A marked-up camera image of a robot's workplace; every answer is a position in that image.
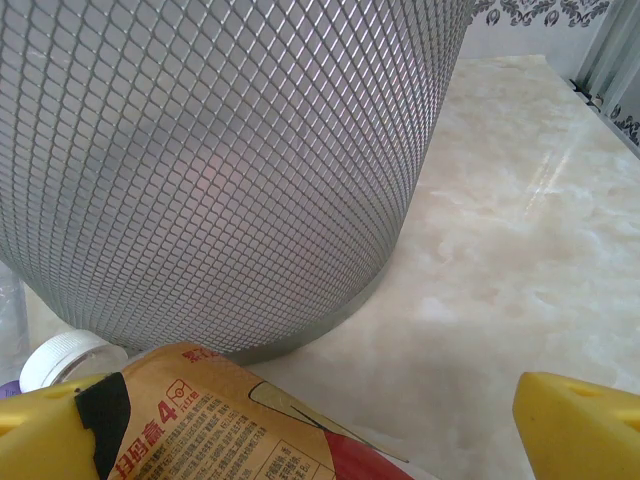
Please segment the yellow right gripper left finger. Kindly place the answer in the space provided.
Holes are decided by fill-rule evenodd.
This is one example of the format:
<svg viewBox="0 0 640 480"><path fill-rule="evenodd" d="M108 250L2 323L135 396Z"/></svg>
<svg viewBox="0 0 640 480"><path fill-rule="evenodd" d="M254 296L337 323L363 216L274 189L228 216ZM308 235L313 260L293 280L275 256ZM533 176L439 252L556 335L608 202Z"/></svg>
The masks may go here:
<svg viewBox="0 0 640 480"><path fill-rule="evenodd" d="M1 401L3 479L106 479L131 416L120 372Z"/></svg>

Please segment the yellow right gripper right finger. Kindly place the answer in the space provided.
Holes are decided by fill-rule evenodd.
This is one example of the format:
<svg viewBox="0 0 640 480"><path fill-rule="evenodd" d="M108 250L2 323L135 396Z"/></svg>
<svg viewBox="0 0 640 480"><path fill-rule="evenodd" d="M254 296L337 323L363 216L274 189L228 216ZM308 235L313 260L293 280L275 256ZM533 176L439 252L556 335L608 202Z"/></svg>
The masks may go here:
<svg viewBox="0 0 640 480"><path fill-rule="evenodd" d="M542 372L521 375L513 417L537 479L637 479L639 396Z"/></svg>

